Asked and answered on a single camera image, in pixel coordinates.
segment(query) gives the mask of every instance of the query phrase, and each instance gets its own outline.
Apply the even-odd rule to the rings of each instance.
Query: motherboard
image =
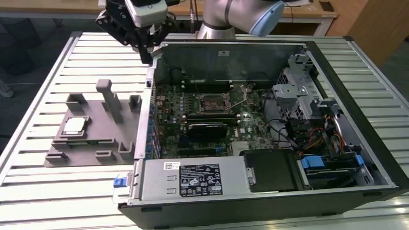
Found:
[[[265,91],[253,90],[251,83],[224,89],[159,84],[161,158],[233,156],[241,149],[273,148],[260,109]]]

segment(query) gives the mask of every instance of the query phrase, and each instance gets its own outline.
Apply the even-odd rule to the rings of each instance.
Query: blue tab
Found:
[[[303,168],[324,167],[324,161],[320,156],[308,156],[301,160]]]
[[[127,178],[115,178],[113,179],[113,187],[115,188],[125,188],[127,187]]]
[[[363,158],[361,155],[356,155],[356,159],[357,159],[357,162],[359,162],[360,165],[364,165],[364,164],[365,164],[364,158]]]
[[[309,163],[305,158],[301,159],[301,165],[304,169],[309,168]]]

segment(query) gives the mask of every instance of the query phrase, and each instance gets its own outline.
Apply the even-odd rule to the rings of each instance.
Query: slotted metal table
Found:
[[[191,34],[171,38],[193,39]],[[237,39],[257,39],[239,35]],[[409,103],[355,42],[343,37],[269,36],[316,41],[404,171],[409,173]],[[120,99],[141,94],[147,66],[131,47],[105,33],[73,33],[0,156],[0,229],[139,229],[112,202],[112,180],[132,165],[43,167],[71,92],[100,99],[95,83],[111,79]],[[324,80],[324,89],[331,90]],[[409,229],[408,194],[331,217],[293,218],[197,229]]]

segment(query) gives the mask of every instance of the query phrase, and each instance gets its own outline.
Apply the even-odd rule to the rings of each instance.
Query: power supply label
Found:
[[[181,197],[223,195],[219,164],[181,165],[179,178]]]

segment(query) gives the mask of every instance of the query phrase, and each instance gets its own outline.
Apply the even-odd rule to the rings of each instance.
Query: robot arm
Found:
[[[276,27],[285,1],[300,0],[205,0],[201,39],[235,39],[235,27],[255,36],[265,36]],[[168,6],[180,0],[107,0],[96,23],[123,44],[140,53],[141,62],[152,62],[151,52],[169,34],[176,16]],[[153,24],[159,29],[151,33]]]
[[[168,12],[168,6],[179,2],[180,0],[107,0],[105,10],[96,23],[123,45],[132,46],[144,64],[151,63],[153,46],[159,46],[175,26],[176,16]],[[151,27],[156,23],[160,23],[160,27],[151,33]]]

